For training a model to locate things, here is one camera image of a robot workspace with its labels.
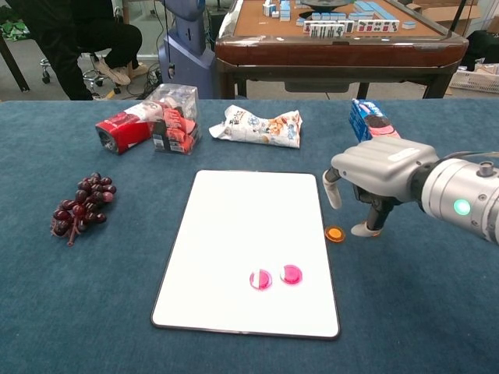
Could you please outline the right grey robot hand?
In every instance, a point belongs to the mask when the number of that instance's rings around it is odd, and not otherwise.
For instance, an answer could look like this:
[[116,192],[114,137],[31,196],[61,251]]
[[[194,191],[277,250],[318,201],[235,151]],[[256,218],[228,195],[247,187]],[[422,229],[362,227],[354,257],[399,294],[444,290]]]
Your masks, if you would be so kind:
[[370,205],[370,211],[366,221],[352,227],[351,232],[358,237],[375,237],[395,206],[416,200],[411,187],[416,172],[437,162],[438,155],[432,146],[380,136],[333,156],[322,182],[335,210],[342,207],[338,181],[352,183],[357,200]]

